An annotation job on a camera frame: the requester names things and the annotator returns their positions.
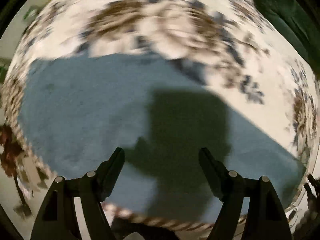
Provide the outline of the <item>dark green plush blanket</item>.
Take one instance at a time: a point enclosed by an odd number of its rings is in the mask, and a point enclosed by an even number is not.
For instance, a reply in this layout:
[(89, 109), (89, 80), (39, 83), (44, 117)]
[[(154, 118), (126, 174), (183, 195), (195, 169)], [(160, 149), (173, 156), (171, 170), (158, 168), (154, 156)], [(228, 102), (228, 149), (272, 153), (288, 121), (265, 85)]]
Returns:
[(319, 77), (319, 0), (253, 0)]

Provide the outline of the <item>red patterned cloth on floor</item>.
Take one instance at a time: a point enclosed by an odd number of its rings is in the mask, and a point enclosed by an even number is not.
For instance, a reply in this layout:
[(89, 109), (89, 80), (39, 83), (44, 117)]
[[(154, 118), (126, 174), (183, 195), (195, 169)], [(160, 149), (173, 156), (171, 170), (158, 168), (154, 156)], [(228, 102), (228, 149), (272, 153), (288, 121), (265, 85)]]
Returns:
[(6, 124), (1, 126), (1, 167), (8, 177), (17, 176), (16, 158), (23, 152), (20, 144), (13, 139), (12, 130)]

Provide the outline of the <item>floral bedspread with checked border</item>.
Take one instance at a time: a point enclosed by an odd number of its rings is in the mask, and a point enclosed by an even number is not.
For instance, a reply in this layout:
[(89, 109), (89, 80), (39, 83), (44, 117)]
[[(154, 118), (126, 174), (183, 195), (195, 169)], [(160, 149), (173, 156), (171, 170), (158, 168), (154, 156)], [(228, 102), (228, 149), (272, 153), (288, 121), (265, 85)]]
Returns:
[[(319, 92), (308, 63), (252, 0), (51, 0), (22, 35), (2, 87), (7, 124), (22, 146), (17, 168), (28, 190), (57, 175), (33, 153), (20, 126), (30, 65), (86, 55), (157, 55), (202, 67), (202, 87), (287, 150), (304, 167), (289, 204), (299, 197), (319, 145)], [(174, 230), (213, 222), (150, 217), (109, 200), (119, 218)]]

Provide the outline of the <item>blue denim jeans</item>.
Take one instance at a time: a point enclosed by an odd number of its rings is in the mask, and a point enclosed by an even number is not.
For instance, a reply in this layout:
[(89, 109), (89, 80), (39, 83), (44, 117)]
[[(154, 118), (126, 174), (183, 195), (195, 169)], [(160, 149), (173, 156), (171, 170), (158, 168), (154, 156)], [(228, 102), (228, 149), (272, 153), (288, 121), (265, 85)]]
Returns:
[(268, 176), (284, 207), (303, 165), (202, 87), (202, 67), (157, 55), (86, 55), (30, 65), (18, 120), (33, 153), (68, 179), (106, 161), (125, 165), (109, 201), (150, 217), (213, 222), (221, 203), (199, 150), (246, 178)]

